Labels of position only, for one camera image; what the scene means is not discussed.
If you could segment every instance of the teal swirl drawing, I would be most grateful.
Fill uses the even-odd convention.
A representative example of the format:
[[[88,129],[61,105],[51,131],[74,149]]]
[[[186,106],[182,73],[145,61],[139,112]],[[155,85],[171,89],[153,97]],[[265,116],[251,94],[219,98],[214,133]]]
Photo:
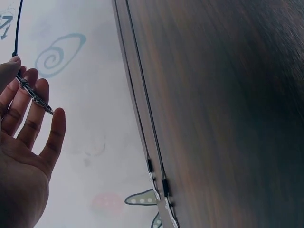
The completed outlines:
[[[50,78],[60,73],[74,59],[85,42],[86,37],[80,33],[71,33],[55,40],[35,61],[35,68],[40,76]],[[64,49],[67,48],[70,48],[70,56],[65,54]]]
[[[128,205],[137,205],[137,206],[156,206],[156,197],[154,195],[153,189],[149,189],[144,192],[140,192],[134,195],[127,197],[124,201]],[[162,220],[160,214],[157,213],[154,217],[151,228],[162,228]]]

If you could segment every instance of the blue spiral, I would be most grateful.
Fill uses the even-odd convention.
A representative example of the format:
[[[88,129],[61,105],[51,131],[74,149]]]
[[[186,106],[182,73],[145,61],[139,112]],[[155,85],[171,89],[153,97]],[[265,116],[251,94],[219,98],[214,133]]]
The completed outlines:
[[[64,65],[60,66],[60,64],[64,60],[64,56],[65,56],[64,51],[62,48],[54,46],[54,45],[60,40],[69,39],[69,38],[79,38],[79,45],[78,45],[74,55]],[[72,33],[72,34],[68,34],[63,37],[59,37],[47,49],[42,51],[38,55],[38,57],[35,61],[35,68],[38,70],[40,76],[42,76],[44,78],[50,78],[50,77],[53,77],[53,76],[57,75],[58,73],[60,73],[73,60],[73,58],[77,55],[77,53],[79,52],[79,50],[81,49],[81,47],[84,45],[85,42],[86,42],[86,37],[80,33]],[[42,61],[43,61],[43,68],[40,68],[38,65],[38,62],[40,61],[40,59],[42,59]],[[58,69],[55,70],[55,72],[53,72],[53,73],[44,72],[45,70],[56,69],[57,67],[58,67]]]

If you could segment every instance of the sticker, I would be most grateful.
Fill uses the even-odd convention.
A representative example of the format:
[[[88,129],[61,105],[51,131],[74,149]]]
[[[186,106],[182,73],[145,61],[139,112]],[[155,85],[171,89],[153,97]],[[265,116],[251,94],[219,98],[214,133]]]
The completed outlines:
[[[0,37],[4,40],[8,36],[11,23],[14,21],[16,11],[14,8],[7,8],[0,12]]]
[[[156,206],[156,197],[154,194],[153,189],[149,189],[144,192],[136,193],[134,195],[131,195],[127,197],[124,201],[125,204],[128,205],[137,205],[137,206]],[[154,217],[151,228],[162,228],[162,220],[157,213],[157,215]]]
[[[93,198],[91,209],[95,213],[108,216],[120,215],[124,208],[124,201],[118,194],[104,192]]]
[[[59,74],[74,59],[86,37],[80,33],[71,33],[55,40],[37,57],[35,68],[39,75],[50,78]]]

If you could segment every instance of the dark wood grain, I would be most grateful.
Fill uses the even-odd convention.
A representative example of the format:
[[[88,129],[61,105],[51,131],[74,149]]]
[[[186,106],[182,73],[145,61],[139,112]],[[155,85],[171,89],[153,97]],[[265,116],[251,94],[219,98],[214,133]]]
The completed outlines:
[[[170,217],[165,209],[163,200],[163,188],[161,182],[161,168],[157,149],[155,145],[155,138],[152,130],[152,123],[150,120],[148,105],[145,99],[145,92],[143,89],[142,73],[139,64],[138,54],[136,52],[136,43],[132,31],[132,25],[129,17],[126,1],[112,0],[115,20],[117,24],[117,32],[122,50],[122,57],[133,103],[133,108],[137,120],[139,133],[142,140],[143,150],[147,159],[147,151],[152,161],[154,175],[156,178],[157,189],[161,195],[161,201],[158,202],[159,213],[162,218],[164,227],[172,227]]]
[[[302,228],[303,2],[128,4],[180,227]]]

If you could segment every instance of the palm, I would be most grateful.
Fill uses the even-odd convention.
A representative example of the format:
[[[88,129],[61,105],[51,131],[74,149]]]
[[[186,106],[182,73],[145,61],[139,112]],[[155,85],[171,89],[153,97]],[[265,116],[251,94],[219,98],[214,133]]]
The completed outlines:
[[[26,71],[22,67],[21,74],[48,101],[47,81],[37,80],[35,69]],[[48,183],[65,134],[65,114],[57,109],[45,148],[40,155],[34,154],[31,150],[45,111],[32,103],[24,126],[14,138],[30,101],[15,79],[0,94],[0,205],[4,205],[3,210],[0,208],[0,217],[14,216],[17,212],[19,221],[13,227],[33,227],[41,217],[48,200]]]

